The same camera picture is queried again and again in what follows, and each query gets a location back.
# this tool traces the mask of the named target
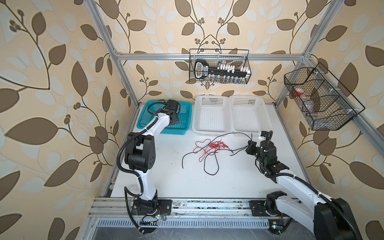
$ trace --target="wall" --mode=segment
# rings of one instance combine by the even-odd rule
[[[313,53],[365,105],[362,114],[382,133],[383,10],[380,0],[345,1]],[[363,239],[384,239],[383,156],[353,122],[338,131],[310,131],[291,97],[280,112],[315,186],[349,203]]]
[[[274,102],[283,88],[283,75],[294,67],[292,61],[250,61],[248,84],[221,84],[189,79],[188,63],[181,61],[130,60],[124,66],[141,102],[171,98],[192,103],[197,95],[208,94],[261,96],[266,103]]]
[[[114,47],[123,53],[189,53],[191,48],[247,49],[249,53],[301,53],[328,7],[327,1],[312,0],[96,0]],[[274,102],[282,89],[282,75],[292,62],[251,62],[252,78],[247,85],[194,83],[188,80],[188,65],[173,61],[124,62],[137,98],[173,98],[192,101],[197,95],[262,95]],[[274,69],[282,68],[273,76]],[[152,81],[143,78],[136,65]]]
[[[80,1],[1,0],[0,16],[0,239],[75,239],[133,107]]]

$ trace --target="wire mesh basket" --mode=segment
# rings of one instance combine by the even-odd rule
[[[189,50],[189,79],[210,83],[247,84],[251,77],[249,50]]]
[[[285,74],[284,84],[312,130],[339,130],[365,107],[327,70],[337,80],[338,86],[333,87],[324,76],[326,67],[319,64]]]

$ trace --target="electrical wire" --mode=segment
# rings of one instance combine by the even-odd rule
[[[209,146],[209,144],[211,144],[213,141],[215,141],[218,137],[222,137],[222,136],[225,136],[225,135],[228,135],[228,134],[236,134],[236,133],[240,133],[240,134],[244,134],[244,135],[246,135],[245,133],[243,133],[243,132],[230,132],[230,133],[226,133],[226,134],[223,134],[223,135],[220,135],[220,136],[217,136],[217,137],[215,137],[212,141],[210,141],[207,145],[205,145],[204,147],[202,147],[202,148],[200,148],[198,151],[196,151],[196,152],[189,152],[189,153],[187,153],[187,154],[185,154],[184,156],[183,156],[183,158],[181,159],[181,167],[182,167],[182,169],[184,169],[184,158],[185,158],[185,156],[186,155],[188,155],[188,154],[191,154],[191,153],[198,153],[198,152],[200,152],[201,150],[203,150],[204,148],[206,148],[207,146]]]
[[[268,133],[268,136],[267,136],[267,145],[265,147],[265,150],[264,150],[264,154],[263,154],[263,158],[264,158],[264,155],[266,152],[268,152],[268,144],[269,142],[271,141],[271,138],[272,138],[272,134],[273,134],[273,131],[270,131]],[[262,166],[262,163],[261,161],[259,161],[259,166],[260,166],[260,169],[261,169],[261,166]],[[289,173],[278,173],[278,174],[274,174],[274,175],[269,175],[267,173],[264,173],[264,176],[266,176],[267,178],[273,178],[273,177],[281,177],[281,176],[289,176],[289,177],[292,177],[296,180],[298,180],[299,182],[303,183],[304,185],[306,185],[311,191],[313,191],[316,195],[318,195],[321,199],[323,199],[327,205],[331,208],[333,208],[333,210],[336,211],[336,213],[342,218],[342,220],[348,225],[349,229],[351,230],[352,234],[354,235],[355,239],[356,240],[362,240],[361,238],[361,235],[359,234],[359,231],[356,230],[356,228],[353,226],[353,224],[351,223],[351,221],[344,215],[344,213],[333,203],[331,202],[327,197],[325,197],[323,194],[319,194],[319,191],[317,191],[314,187],[312,187],[309,183],[307,183],[305,180],[293,175],[293,174],[289,174]]]

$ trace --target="black wire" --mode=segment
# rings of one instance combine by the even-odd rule
[[[223,134],[223,135],[220,135],[220,136],[217,136],[217,137],[215,137],[212,141],[210,141],[207,145],[205,145],[204,147],[202,147],[202,148],[200,148],[200,150],[198,150],[197,152],[189,152],[189,153],[187,153],[187,154],[185,154],[184,156],[183,156],[183,158],[181,159],[181,167],[182,167],[182,169],[184,169],[184,165],[183,165],[183,162],[184,162],[184,157],[186,156],[186,155],[188,155],[188,154],[191,154],[191,153],[198,153],[198,152],[200,152],[201,150],[203,150],[203,148],[206,148],[209,144],[211,144],[213,141],[215,141],[218,137],[222,137],[222,136],[225,136],[225,135],[228,135],[228,134],[235,134],[235,133],[241,133],[241,134],[244,134],[244,135],[246,135],[245,133],[243,133],[243,132],[230,132],[230,133],[226,133],[226,134]]]
[[[155,103],[152,103],[151,105],[149,105],[148,107],[147,107],[147,112],[150,114],[150,115],[155,115],[154,113],[151,113],[150,112],[150,110],[149,110],[149,108],[150,107],[152,107],[153,105],[155,105],[155,104],[164,104],[164,105],[166,105],[164,102],[155,102]]]

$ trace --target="white robotic arm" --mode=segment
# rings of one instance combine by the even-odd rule
[[[256,157],[261,173],[286,188],[298,200],[282,191],[270,193],[266,197],[266,212],[271,216],[282,213],[290,216],[314,233],[317,240],[360,240],[359,229],[347,202],[319,192],[293,174],[280,172],[289,168],[277,161],[276,147],[271,142],[272,133],[262,131],[258,142],[248,142],[246,152]]]

